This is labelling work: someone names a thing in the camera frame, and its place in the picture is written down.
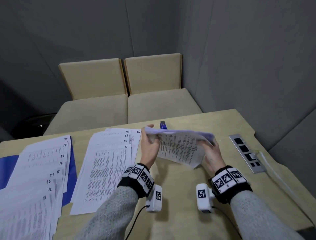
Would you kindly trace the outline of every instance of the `hand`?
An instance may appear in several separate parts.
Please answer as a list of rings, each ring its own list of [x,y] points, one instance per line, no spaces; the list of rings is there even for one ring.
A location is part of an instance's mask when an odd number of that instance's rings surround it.
[[[145,164],[148,169],[154,164],[159,147],[160,147],[160,139],[156,135],[153,142],[148,138],[145,128],[142,128],[142,140],[140,142],[140,146],[142,148],[142,158],[140,159],[140,163]]]
[[[206,141],[198,141],[198,144],[204,148],[206,165],[208,169],[215,173],[218,169],[225,167],[226,164],[222,158],[221,151],[219,149],[219,145],[214,138],[214,146]]]

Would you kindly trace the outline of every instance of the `person's left hand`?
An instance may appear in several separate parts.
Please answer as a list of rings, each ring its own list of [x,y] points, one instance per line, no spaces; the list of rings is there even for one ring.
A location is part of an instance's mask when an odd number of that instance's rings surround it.
[[[146,132],[145,128],[142,128],[142,140],[140,142],[141,148],[142,148],[142,158],[140,160],[140,163],[146,165],[148,169],[151,168],[151,166],[154,164],[159,147],[160,147],[160,139],[156,135],[154,141],[152,142]]]

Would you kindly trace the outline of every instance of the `wooden table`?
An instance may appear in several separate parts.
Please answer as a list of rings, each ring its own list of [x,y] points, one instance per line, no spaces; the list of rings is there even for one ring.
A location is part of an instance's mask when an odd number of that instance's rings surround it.
[[[255,131],[236,110],[162,120],[166,122],[168,129],[191,129],[214,133],[226,164],[238,168],[246,176],[251,183],[253,191],[267,203],[283,222],[295,230],[311,227],[310,221],[304,216],[296,203],[289,198],[282,185],[278,184],[279,182],[274,177],[270,178],[266,173],[253,174],[251,172],[228,137],[231,134],[241,134],[252,150],[260,150],[264,153],[270,165],[301,198],[305,212],[313,222],[316,222],[315,198],[289,169],[272,159],[254,137]],[[150,123],[155,124],[155,127],[159,128],[160,120],[116,127],[139,129]],[[77,174],[82,166],[90,137],[93,133],[104,129],[69,133],[73,140]],[[62,135],[65,134],[2,142],[0,144],[0,157],[17,155],[28,144]],[[139,162],[140,156],[141,151],[139,147],[136,162]],[[187,166],[157,158],[150,172],[155,182],[161,185],[163,189],[162,210],[156,214],[143,211],[138,217],[129,239],[238,239],[235,230],[220,212],[203,214],[197,209],[195,186],[198,183],[206,183],[210,177],[203,167],[193,170]],[[145,199],[140,199],[135,212],[137,213],[144,205]],[[234,219],[228,204],[223,205],[214,201],[214,205],[221,208],[230,218]],[[72,204],[63,207],[54,239],[73,238],[93,216],[93,214],[70,216],[71,207]]]

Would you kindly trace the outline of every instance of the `white camera device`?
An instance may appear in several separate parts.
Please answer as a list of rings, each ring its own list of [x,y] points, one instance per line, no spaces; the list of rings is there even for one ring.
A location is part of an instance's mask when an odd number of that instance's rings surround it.
[[[154,185],[148,198],[146,199],[146,212],[159,212],[162,207],[162,187],[159,185]]]
[[[215,198],[212,189],[210,189],[206,183],[198,184],[195,189],[197,194],[197,208],[202,213],[212,213],[213,199]]]

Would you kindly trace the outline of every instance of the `person's right arm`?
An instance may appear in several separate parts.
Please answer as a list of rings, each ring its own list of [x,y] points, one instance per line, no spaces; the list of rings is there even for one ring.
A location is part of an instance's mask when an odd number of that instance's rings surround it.
[[[207,168],[215,173],[226,164],[217,141],[214,146],[199,143],[205,150]],[[297,232],[284,224],[271,209],[253,192],[237,193],[230,202],[234,217],[243,239],[299,239]]]

